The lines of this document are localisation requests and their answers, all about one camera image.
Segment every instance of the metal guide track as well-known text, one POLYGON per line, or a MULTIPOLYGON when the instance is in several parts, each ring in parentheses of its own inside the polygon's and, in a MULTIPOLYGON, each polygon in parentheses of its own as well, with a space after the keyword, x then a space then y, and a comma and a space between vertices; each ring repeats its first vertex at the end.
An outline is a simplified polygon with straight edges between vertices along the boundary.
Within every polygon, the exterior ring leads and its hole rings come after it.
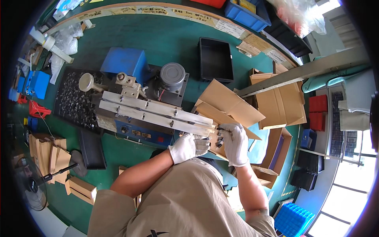
POLYGON ((168 106, 151 103, 145 100, 131 98, 127 96, 122 96, 120 94, 112 93, 109 91, 104 91, 104 100, 115 102, 120 105, 125 105, 128 107, 136 108, 137 110, 142 110, 149 113, 155 113, 160 116, 165 116, 172 118, 173 120, 181 120, 184 122, 190 122, 195 124, 200 124, 212 128, 213 120, 200 115, 192 114, 183 110, 176 108, 171 108, 168 106))
POLYGON ((209 133, 213 131, 212 128, 199 127, 195 124, 190 124, 188 122, 183 122, 180 120, 174 120, 172 118, 157 115, 147 111, 138 110, 136 108, 131 108, 111 101, 100 101, 99 108, 117 113, 121 116, 128 116, 145 122, 150 122, 160 126, 173 128, 179 131, 194 133, 201 136, 208 137, 209 133))

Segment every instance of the red plastic bin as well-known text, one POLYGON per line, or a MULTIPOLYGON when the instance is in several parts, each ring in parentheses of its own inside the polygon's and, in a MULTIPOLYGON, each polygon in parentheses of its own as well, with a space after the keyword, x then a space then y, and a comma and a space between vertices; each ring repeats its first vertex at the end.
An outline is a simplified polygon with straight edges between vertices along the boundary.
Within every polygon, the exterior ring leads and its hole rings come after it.
POLYGON ((309 113, 309 128, 313 131, 325 131, 325 114, 324 113, 309 113))
POLYGON ((190 0, 190 1, 206 4, 209 6, 213 6, 215 8, 221 8, 224 5, 226 0, 190 0))
POLYGON ((326 95, 309 97, 309 112, 328 112, 328 98, 326 95))

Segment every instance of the black component pile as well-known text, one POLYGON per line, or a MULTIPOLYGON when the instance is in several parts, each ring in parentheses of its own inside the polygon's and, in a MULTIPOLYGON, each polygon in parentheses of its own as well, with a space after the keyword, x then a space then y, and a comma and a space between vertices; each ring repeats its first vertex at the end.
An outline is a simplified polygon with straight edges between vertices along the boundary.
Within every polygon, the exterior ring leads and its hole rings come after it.
POLYGON ((53 115, 86 130, 100 133, 94 113, 96 105, 90 102, 94 90, 83 92, 79 89, 79 79, 84 73, 91 73, 94 82, 102 84, 105 76, 100 71, 66 67, 55 98, 53 115))

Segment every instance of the worker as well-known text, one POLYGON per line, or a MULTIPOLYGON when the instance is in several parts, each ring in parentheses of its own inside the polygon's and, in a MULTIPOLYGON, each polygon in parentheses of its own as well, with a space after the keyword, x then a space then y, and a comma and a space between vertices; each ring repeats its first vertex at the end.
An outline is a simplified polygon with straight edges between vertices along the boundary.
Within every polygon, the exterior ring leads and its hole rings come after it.
POLYGON ((266 193, 247 157, 245 130, 237 123, 220 128, 229 166, 237 171, 246 222, 229 205, 221 174, 197 158, 207 153, 209 141, 187 134, 126 169, 110 190, 97 192, 88 236, 276 236, 266 193), (133 198, 140 194, 136 211, 133 198))

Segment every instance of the white work glove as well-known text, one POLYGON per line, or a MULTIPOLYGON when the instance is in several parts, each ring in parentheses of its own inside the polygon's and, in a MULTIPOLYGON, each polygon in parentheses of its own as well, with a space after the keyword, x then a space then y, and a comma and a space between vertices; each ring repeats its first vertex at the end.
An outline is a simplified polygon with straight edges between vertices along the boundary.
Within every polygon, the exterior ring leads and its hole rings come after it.
POLYGON ((247 157, 247 146, 249 139, 245 130, 239 123, 222 124, 219 126, 224 130, 220 133, 224 137, 224 150, 229 166, 244 166, 249 164, 247 157))
POLYGON ((188 133, 181 136, 172 146, 168 146, 174 164, 182 163, 196 156, 204 155, 209 150, 209 141, 204 136, 188 133))

